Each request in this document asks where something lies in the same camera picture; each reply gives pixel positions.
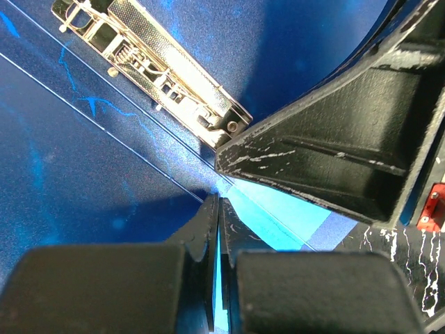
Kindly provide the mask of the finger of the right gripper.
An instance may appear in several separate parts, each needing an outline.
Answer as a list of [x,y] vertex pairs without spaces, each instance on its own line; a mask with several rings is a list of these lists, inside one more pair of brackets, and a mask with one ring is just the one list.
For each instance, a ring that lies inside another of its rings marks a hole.
[[339,67],[219,148],[215,168],[393,225],[443,129],[444,2],[390,1]]

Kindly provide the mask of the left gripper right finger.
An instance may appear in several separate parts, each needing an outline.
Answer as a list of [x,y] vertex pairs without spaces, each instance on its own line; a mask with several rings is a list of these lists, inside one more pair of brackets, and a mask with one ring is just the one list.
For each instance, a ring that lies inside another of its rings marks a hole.
[[380,253],[277,251],[220,200],[230,333],[423,333],[401,270]]

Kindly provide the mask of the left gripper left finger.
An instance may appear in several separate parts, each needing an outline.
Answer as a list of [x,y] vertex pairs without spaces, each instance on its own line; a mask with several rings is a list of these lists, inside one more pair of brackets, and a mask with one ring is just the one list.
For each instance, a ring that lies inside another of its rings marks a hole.
[[2,333],[210,333],[219,197],[161,243],[45,246],[1,293]]

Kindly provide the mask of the blue plastic folder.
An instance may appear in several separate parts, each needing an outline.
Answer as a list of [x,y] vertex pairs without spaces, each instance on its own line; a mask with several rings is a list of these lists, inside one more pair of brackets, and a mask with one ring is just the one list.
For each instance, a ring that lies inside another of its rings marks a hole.
[[[259,122],[344,61],[384,1],[146,1]],[[159,243],[210,193],[280,251],[330,251],[355,222],[229,179],[214,154],[72,33],[50,1],[1,2],[1,279],[37,247]]]

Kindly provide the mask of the metal folder clip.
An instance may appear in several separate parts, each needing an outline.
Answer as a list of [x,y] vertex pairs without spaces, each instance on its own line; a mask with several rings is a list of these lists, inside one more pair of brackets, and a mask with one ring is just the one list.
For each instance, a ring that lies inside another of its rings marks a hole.
[[218,149],[252,116],[137,1],[55,1],[72,31],[201,141]]

